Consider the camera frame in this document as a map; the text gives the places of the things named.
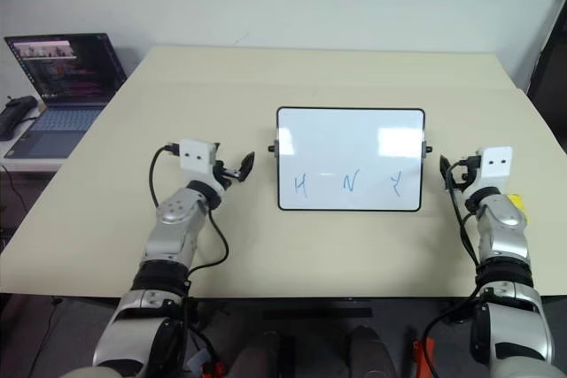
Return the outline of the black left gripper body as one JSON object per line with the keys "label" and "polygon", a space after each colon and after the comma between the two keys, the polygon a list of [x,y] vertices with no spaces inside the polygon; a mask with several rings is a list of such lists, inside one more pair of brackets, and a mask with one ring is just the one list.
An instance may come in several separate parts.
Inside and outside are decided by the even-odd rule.
{"label": "black left gripper body", "polygon": [[238,170],[226,168],[224,162],[216,160],[213,166],[215,180],[224,188],[228,189],[233,180],[238,180]]}

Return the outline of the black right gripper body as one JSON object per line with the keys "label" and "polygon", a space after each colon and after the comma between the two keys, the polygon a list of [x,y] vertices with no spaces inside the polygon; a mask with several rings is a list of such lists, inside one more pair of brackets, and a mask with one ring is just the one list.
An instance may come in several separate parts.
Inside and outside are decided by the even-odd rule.
{"label": "black right gripper body", "polygon": [[[450,166],[451,187],[454,189],[466,190],[466,188],[468,188],[476,180],[477,171],[480,168],[480,166],[481,166],[480,155],[469,156],[451,165]],[[464,173],[461,176],[461,180],[456,181],[454,179],[453,171],[455,168],[459,168],[459,167],[464,170]]]}

